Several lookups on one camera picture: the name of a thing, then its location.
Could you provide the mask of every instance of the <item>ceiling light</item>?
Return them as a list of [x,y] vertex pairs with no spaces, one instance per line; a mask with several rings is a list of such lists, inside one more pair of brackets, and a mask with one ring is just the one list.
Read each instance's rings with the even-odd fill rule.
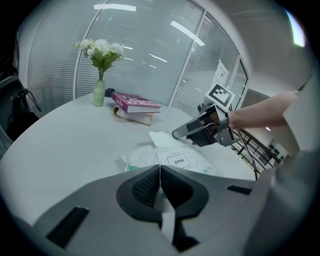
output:
[[160,61],[168,62],[168,61],[166,61],[165,59],[163,59],[163,58],[159,58],[159,57],[154,56],[154,55],[152,55],[152,54],[150,54],[150,53],[149,53],[149,55],[150,55],[150,56],[152,56],[152,57],[154,57],[154,58],[156,58],[156,59],[158,59],[158,60],[160,60]]
[[94,9],[118,9],[118,10],[126,10],[126,11],[136,11],[135,6],[125,5],[125,4],[117,4],[117,3],[110,3],[110,4],[96,4],[93,6]]
[[297,22],[297,20],[287,11],[285,10],[286,14],[289,17],[290,23],[291,23],[291,28],[293,32],[293,40],[294,43],[298,46],[305,47],[306,45],[306,40],[305,40],[305,33],[302,30],[301,26]]
[[[192,40],[195,39],[195,34],[192,33],[189,29],[186,29],[184,26],[180,25],[179,23],[172,21],[170,23],[171,26],[174,26],[176,29],[180,30],[181,32],[185,33],[188,37],[190,37]],[[196,37],[195,42],[200,45],[204,46],[204,42],[202,42],[198,37]]]

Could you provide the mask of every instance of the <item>glass wall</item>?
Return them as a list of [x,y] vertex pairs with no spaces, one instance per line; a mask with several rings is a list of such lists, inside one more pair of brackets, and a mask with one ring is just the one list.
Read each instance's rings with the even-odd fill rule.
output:
[[30,51],[27,84],[45,114],[73,100],[75,42],[84,37],[97,12],[93,5],[99,3],[55,0],[39,24]]
[[[203,13],[187,0],[109,0],[87,35],[111,44],[125,41],[124,59],[104,73],[106,87],[168,105]],[[81,56],[76,97],[92,93],[98,78]]]
[[[52,4],[38,26],[27,66],[28,88],[45,114],[93,92],[98,70],[83,56],[77,63],[74,47],[84,37],[124,41],[124,59],[103,78],[118,92],[195,116],[219,61],[228,70],[225,85],[230,86],[239,53],[209,13],[191,0],[47,1]],[[240,69],[231,86],[233,108],[242,93]]]
[[197,107],[203,102],[214,80],[219,60],[228,70],[227,85],[239,56],[228,37],[208,13],[201,25],[198,42],[195,40],[192,45],[190,58],[171,104],[192,117],[199,114]]

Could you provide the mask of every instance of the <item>window blinds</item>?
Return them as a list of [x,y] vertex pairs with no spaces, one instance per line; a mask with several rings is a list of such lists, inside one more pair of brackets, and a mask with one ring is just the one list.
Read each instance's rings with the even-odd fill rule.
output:
[[[203,10],[187,0],[109,0],[87,38],[124,42],[124,59],[104,73],[106,88],[168,105],[196,34]],[[90,94],[99,78],[81,56],[76,97]]]
[[45,13],[32,44],[28,88],[46,114],[73,99],[78,51],[97,1],[55,0]]
[[198,38],[203,44],[192,45],[190,58],[173,96],[171,106],[191,117],[199,115],[197,107],[213,82],[219,60],[229,71],[227,84],[239,55],[224,32],[207,13],[201,25]]
[[33,13],[23,21],[23,24],[21,24],[16,33],[19,41],[18,76],[20,82],[25,88],[28,87],[28,63],[31,47],[37,28],[52,2],[53,0],[47,0],[39,3],[39,5],[33,10]]

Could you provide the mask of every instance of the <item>hand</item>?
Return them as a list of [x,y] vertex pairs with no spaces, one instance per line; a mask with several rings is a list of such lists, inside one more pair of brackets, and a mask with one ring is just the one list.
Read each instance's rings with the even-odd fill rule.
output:
[[[211,113],[210,118],[212,123],[214,123],[214,125],[211,125],[208,128],[209,128],[209,134],[213,136],[216,133],[219,126],[219,118],[218,118],[217,112]],[[200,123],[202,126],[208,125],[208,123],[205,123],[205,121],[201,121]]]

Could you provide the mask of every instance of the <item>ceiling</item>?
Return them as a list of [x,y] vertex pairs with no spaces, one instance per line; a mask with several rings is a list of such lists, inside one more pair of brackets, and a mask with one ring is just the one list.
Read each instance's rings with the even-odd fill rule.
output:
[[262,102],[269,97],[265,96],[264,94],[261,94],[259,92],[256,92],[254,90],[248,89],[244,101],[241,105],[241,108],[248,107],[251,105],[254,105],[256,103]]
[[253,70],[250,89],[271,97],[301,87],[315,58],[308,43],[305,47],[294,44],[290,21],[280,5],[270,0],[213,2],[235,25],[247,47]]

